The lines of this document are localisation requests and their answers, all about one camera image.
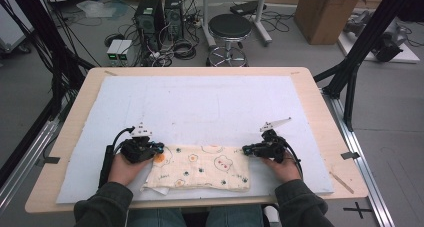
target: round stool seat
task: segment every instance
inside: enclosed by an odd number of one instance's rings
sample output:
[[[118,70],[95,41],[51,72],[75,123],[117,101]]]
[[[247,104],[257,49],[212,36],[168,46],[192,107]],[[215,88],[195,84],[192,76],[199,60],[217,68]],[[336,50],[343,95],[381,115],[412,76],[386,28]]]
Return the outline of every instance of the round stool seat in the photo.
[[[244,39],[252,31],[252,25],[246,18],[236,14],[222,14],[209,21],[209,32],[222,39]]]

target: hand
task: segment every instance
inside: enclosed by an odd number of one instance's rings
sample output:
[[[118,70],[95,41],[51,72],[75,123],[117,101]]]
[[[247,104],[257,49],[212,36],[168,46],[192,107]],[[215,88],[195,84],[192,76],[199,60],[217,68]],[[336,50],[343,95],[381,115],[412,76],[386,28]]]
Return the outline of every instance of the hand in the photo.
[[[281,162],[281,164],[270,159],[261,159],[262,162],[264,162],[266,165],[268,165],[268,167],[270,167],[274,171],[277,179],[283,184],[291,180],[302,179],[300,177],[300,173],[297,169],[293,156],[288,151],[284,153],[284,160],[283,162]]]
[[[149,162],[151,162],[151,159],[132,164],[119,153],[113,158],[108,182],[116,182],[127,186]]]

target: black cross mark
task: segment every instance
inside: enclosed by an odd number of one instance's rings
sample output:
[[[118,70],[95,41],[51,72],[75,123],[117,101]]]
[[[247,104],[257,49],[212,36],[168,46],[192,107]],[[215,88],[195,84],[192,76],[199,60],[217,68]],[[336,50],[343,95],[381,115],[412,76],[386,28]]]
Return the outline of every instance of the black cross mark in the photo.
[[[359,213],[359,217],[361,217],[361,219],[364,218],[364,216],[362,215],[362,212],[372,212],[372,209],[361,209],[359,208],[359,204],[358,202],[355,202],[356,208],[343,208],[344,211],[357,211]]]

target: wooden table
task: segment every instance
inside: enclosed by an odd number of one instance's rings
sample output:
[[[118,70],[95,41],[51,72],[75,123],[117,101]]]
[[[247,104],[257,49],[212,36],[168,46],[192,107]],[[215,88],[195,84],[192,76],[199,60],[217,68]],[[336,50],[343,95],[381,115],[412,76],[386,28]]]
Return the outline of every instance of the wooden table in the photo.
[[[290,76],[314,138],[334,186],[334,193],[324,199],[364,198],[367,187],[352,159],[344,160],[340,154],[348,152],[330,111],[325,104],[311,73],[303,67],[249,67],[249,68],[95,68],[92,69],[56,140],[50,156],[60,157],[58,164],[46,164],[25,205],[29,213],[72,211],[73,204],[56,204],[56,198],[65,178],[72,151],[81,135],[84,123],[106,76]],[[222,204],[275,202],[275,197],[225,198],[134,202],[132,208],[167,206],[210,206]]]

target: sleeve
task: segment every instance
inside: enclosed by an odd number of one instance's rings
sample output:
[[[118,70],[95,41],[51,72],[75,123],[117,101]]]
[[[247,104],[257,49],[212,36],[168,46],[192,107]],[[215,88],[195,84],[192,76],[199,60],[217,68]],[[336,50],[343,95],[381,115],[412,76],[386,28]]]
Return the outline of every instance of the sleeve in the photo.
[[[275,189],[281,225],[284,227],[333,226],[324,216],[327,203],[302,180],[292,180]]]
[[[125,226],[132,197],[127,187],[114,182],[106,183],[88,200],[75,204],[75,226]]]

